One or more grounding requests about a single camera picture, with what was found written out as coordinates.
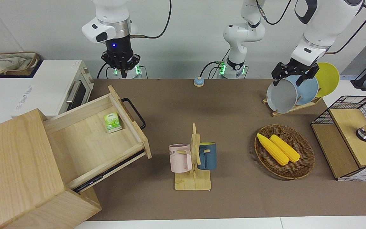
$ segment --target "wooden cabinet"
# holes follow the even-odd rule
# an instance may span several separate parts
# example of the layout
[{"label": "wooden cabinet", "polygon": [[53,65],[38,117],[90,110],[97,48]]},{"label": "wooden cabinet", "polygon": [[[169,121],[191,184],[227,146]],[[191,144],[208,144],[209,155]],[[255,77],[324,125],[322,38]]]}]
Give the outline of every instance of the wooden cabinet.
[{"label": "wooden cabinet", "polygon": [[333,124],[312,124],[331,171],[337,180],[366,181],[366,142],[356,130],[366,125],[359,109],[329,109]]},{"label": "wooden cabinet", "polygon": [[[110,93],[46,120],[38,110],[0,124],[0,228],[74,228],[101,210],[93,185],[143,156],[148,140]],[[123,129],[106,132],[117,112]]]}]

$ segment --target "blue mug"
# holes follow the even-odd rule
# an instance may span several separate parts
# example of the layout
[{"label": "blue mug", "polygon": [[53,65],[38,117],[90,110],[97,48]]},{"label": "blue mug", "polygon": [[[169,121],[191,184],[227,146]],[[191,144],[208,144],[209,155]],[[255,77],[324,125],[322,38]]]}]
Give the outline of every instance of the blue mug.
[{"label": "blue mug", "polygon": [[217,144],[215,142],[201,142],[199,146],[201,170],[215,170],[217,168]]}]

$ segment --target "brown tabletop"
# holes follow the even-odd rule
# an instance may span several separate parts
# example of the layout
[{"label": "brown tabletop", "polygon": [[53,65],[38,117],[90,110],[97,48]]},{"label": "brown tabletop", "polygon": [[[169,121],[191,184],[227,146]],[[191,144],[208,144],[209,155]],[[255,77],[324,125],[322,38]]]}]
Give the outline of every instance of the brown tabletop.
[{"label": "brown tabletop", "polygon": [[[140,158],[94,186],[103,210],[90,220],[366,215],[366,183],[336,181],[310,127],[324,102],[271,117],[261,103],[270,83],[206,80],[198,88],[193,80],[95,80],[91,99],[112,85],[134,103],[147,122],[153,158]],[[217,143],[210,191],[174,190],[168,146],[190,143],[192,123],[203,142]],[[312,146],[316,161],[307,177],[284,181],[258,163],[256,132],[273,123],[296,129]]]}]

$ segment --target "plate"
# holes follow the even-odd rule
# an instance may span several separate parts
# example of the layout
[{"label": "plate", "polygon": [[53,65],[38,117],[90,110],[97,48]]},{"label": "plate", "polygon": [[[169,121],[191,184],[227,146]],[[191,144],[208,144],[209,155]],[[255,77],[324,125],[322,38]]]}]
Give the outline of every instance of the plate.
[{"label": "plate", "polygon": [[340,81],[340,73],[337,68],[330,63],[318,63],[320,69],[316,73],[320,91],[317,93],[317,97],[323,97],[332,93],[338,86]]},{"label": "plate", "polygon": [[286,79],[294,84],[297,90],[297,95],[299,97],[301,96],[301,99],[297,101],[296,105],[304,105],[310,103],[311,100],[314,100],[316,97],[318,92],[318,81],[316,78],[307,79],[303,81],[300,86],[296,86],[296,81],[299,77],[299,75],[291,75]]},{"label": "plate", "polygon": [[266,92],[269,107],[278,113],[286,113],[291,110],[297,101],[298,95],[296,87],[287,79],[279,81],[275,87],[273,83]]},{"label": "plate", "polygon": [[289,162],[284,166],[279,165],[255,136],[254,147],[258,159],[271,173],[282,178],[295,180],[307,176],[314,168],[314,152],[308,141],[296,130],[288,126],[273,124],[263,127],[258,133],[267,138],[270,138],[275,134],[300,154],[299,161],[294,163]]}]

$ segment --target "yellow corn cob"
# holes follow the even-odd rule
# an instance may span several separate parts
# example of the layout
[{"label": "yellow corn cob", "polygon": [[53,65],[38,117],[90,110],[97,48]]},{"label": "yellow corn cob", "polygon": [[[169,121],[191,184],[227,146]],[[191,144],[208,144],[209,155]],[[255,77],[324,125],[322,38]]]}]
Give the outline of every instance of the yellow corn cob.
[{"label": "yellow corn cob", "polygon": [[289,163],[289,158],[282,152],[279,147],[277,147],[273,142],[271,142],[267,137],[257,134],[257,137],[261,145],[266,149],[266,151],[275,159],[279,165],[287,165]]},{"label": "yellow corn cob", "polygon": [[300,159],[300,154],[278,136],[272,135],[270,140],[285,153],[290,161],[297,162]]}]

